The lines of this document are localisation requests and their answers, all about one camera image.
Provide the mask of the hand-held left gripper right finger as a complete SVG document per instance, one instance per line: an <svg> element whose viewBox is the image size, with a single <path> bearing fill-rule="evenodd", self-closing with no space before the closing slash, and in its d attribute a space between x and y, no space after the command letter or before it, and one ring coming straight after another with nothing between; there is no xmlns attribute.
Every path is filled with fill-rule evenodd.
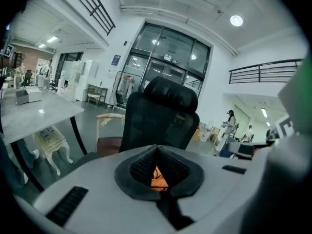
<svg viewBox="0 0 312 234"><path fill-rule="evenodd" d="M162 146L157 147L157 166L169 187L181 183L190 175L190 169L179 156L175 157L175 153Z"/></svg>

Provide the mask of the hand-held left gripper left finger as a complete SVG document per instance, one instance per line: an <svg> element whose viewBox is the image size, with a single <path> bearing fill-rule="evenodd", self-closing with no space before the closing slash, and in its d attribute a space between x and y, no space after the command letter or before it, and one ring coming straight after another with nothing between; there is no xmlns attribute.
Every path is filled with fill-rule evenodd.
<svg viewBox="0 0 312 234"><path fill-rule="evenodd" d="M140 157L130 166L130 174L133 179L146 186L151 186L157 165L157 157L158 148L156 145L140 153Z"/></svg>

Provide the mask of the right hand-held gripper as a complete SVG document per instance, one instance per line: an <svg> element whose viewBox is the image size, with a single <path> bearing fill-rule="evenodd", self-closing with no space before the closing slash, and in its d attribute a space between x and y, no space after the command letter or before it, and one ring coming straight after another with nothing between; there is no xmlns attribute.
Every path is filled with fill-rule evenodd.
<svg viewBox="0 0 312 234"><path fill-rule="evenodd" d="M294 133L282 137L268 155L259 189L248 205L243 234L312 232L312 57L308 55L278 97ZM230 142L232 154L252 159L254 146Z"/></svg>

